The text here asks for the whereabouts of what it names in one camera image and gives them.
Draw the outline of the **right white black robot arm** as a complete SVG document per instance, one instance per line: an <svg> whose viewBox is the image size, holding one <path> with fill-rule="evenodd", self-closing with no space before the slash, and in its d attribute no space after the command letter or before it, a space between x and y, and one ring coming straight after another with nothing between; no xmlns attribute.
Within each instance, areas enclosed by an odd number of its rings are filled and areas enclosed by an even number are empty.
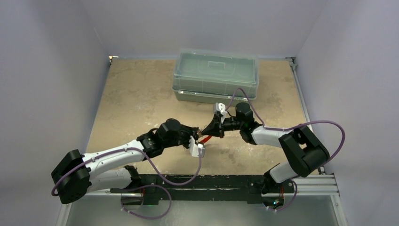
<svg viewBox="0 0 399 226"><path fill-rule="evenodd" d="M201 134L223 138L225 132L235 130L246 143L283 150L287 161L270 169L264 179L265 188L271 192L281 188L288 179L308 176L330 157L328 150L307 126L288 131L266 129L255 121L250 104L244 102L236 104L234 116L229 116L224 104L216 103L213 119Z"/></svg>

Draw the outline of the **red handled metal key tool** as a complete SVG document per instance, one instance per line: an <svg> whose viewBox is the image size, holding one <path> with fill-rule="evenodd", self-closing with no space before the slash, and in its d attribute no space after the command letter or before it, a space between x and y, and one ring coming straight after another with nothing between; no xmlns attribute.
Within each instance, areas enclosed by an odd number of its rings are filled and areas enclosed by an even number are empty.
<svg viewBox="0 0 399 226"><path fill-rule="evenodd" d="M202 140L200 141L200 143L201 143L201 144L205 144L205 143L208 142L211 138L212 138L212 136L207 136L207 137L205 137L204 139L202 139Z"/></svg>

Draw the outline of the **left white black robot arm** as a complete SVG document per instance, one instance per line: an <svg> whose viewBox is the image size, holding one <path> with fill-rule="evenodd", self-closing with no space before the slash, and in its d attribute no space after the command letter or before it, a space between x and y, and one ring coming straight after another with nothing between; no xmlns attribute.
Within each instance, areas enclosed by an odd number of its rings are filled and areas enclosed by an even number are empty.
<svg viewBox="0 0 399 226"><path fill-rule="evenodd" d="M205 147L197 142L198 132L199 128L168 119L159 128L116 148L87 154L81 154L78 149L69 151L51 173L55 183L51 194L58 196L63 204L74 202L89 190L96 190L95 178L101 174L127 163L149 161L169 147L182 145L192 156L202 158Z"/></svg>

